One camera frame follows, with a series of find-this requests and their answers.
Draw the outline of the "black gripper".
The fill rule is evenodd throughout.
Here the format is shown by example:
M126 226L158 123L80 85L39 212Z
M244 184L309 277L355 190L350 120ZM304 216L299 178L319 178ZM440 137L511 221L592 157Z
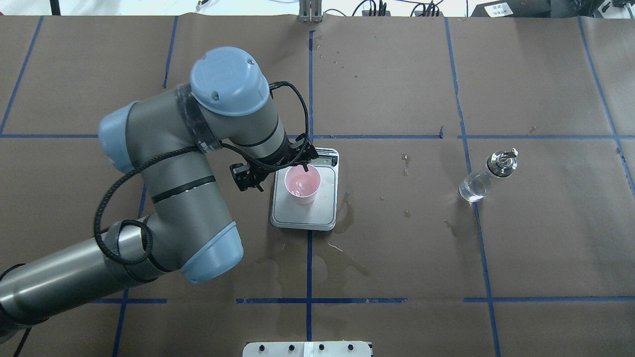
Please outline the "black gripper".
M244 164L231 165L232 178L240 191L258 189L263 192L261 183L269 174L297 165L301 165L307 173L311 160L318 158L318 150L310 140L297 140L294 143L283 140L280 147L265 158L256 158L234 145L231 146L231 151L241 155L245 160Z

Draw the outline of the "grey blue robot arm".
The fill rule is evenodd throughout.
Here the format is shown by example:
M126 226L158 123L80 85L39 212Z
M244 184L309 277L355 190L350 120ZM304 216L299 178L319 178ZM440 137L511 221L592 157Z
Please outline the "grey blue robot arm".
M124 176L104 194L93 237L1 274L1 341L50 317L180 271L202 283L243 257L236 222L206 154L226 149L240 191L318 154L308 106L270 83L240 48L208 51L186 83L104 117L98 139Z

